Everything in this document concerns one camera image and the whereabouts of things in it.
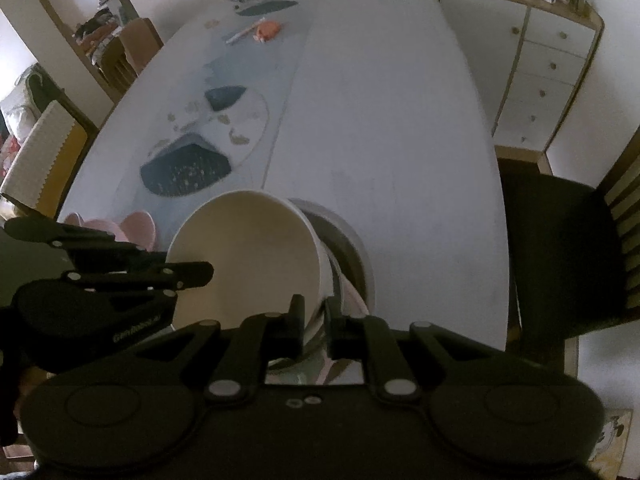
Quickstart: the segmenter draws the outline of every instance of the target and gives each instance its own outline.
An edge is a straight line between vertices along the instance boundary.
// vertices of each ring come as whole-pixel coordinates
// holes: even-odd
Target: drawer
[[[520,51],[517,71],[575,85],[584,59],[548,46],[525,41]]]
[[[596,31],[544,10],[531,9],[525,40],[587,57]]]
[[[494,144],[541,152],[553,134],[562,110],[507,99],[498,119]]]
[[[574,87],[537,75],[516,72],[507,99],[523,101],[542,108],[562,111]]]

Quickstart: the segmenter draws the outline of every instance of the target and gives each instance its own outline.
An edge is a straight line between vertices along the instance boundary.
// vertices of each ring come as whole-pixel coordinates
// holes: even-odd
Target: dining table
[[[279,22],[271,41],[249,33]],[[157,249],[224,192],[317,203],[362,240],[370,309],[506,344],[509,256],[478,90],[438,0],[216,0],[113,110],[60,218],[151,213]]]

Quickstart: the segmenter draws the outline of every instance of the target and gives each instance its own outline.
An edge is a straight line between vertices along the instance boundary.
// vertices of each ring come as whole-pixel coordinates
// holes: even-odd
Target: white cabinet
[[[541,152],[562,110],[507,99],[494,133],[494,144]]]
[[[440,0],[478,87],[489,127],[518,51],[527,7],[508,0]]]
[[[537,74],[554,81],[575,85],[580,78],[584,59],[555,48],[525,41],[516,70]]]
[[[596,31],[540,9],[531,9],[525,39],[587,57]]]
[[[440,3],[478,86],[494,143],[545,150],[593,55],[600,17],[577,16],[560,3],[551,12],[539,0]]]

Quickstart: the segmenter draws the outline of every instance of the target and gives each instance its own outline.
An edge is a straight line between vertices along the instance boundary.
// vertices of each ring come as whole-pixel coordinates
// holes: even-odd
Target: chair seat
[[[616,324],[625,311],[625,269],[604,197],[540,174],[507,174],[502,188],[523,340]]]

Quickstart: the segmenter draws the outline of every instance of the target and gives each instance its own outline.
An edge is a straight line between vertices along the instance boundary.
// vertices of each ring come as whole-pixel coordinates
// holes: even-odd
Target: orange object
[[[281,27],[278,22],[262,22],[255,29],[254,40],[263,43],[272,40],[278,35],[280,29]]]

